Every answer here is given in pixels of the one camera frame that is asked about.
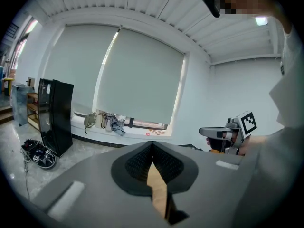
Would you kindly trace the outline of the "person's right hand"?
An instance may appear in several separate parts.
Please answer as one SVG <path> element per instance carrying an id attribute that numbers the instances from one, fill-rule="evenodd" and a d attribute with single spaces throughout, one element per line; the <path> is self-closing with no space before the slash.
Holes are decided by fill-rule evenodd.
<path id="1" fill-rule="evenodd" d="M 225 153 L 225 151 L 223 150 L 223 140 L 207 138 L 206 141 L 207 145 L 211 148 L 209 152 L 221 154 Z"/>

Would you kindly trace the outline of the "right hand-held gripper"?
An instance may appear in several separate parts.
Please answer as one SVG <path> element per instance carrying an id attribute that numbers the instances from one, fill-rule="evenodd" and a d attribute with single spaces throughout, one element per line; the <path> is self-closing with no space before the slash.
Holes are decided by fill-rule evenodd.
<path id="1" fill-rule="evenodd" d="M 257 128 L 252 111 L 246 111 L 234 118 L 229 118 L 226 127 L 205 127 L 199 129 L 199 134 L 208 138 L 224 138 L 225 154 L 238 155 L 245 139 Z"/>

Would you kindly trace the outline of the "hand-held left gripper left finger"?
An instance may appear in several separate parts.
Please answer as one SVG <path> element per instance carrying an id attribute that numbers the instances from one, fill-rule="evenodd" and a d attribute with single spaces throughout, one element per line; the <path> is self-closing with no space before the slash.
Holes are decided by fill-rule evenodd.
<path id="1" fill-rule="evenodd" d="M 113 180 L 113 162 L 143 143 L 95 154 L 77 163 L 33 199 L 40 210 L 68 228 L 168 228 L 150 197 L 133 196 Z"/>

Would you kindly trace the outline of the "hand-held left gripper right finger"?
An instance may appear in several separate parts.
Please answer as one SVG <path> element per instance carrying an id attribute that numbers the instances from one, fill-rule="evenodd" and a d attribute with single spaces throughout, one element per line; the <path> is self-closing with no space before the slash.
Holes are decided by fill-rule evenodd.
<path id="1" fill-rule="evenodd" d="M 167 182 L 175 224 L 155 218 L 154 228 L 234 228 L 255 172 L 258 151 L 246 156 L 191 150 L 152 142 L 153 160 Z"/>

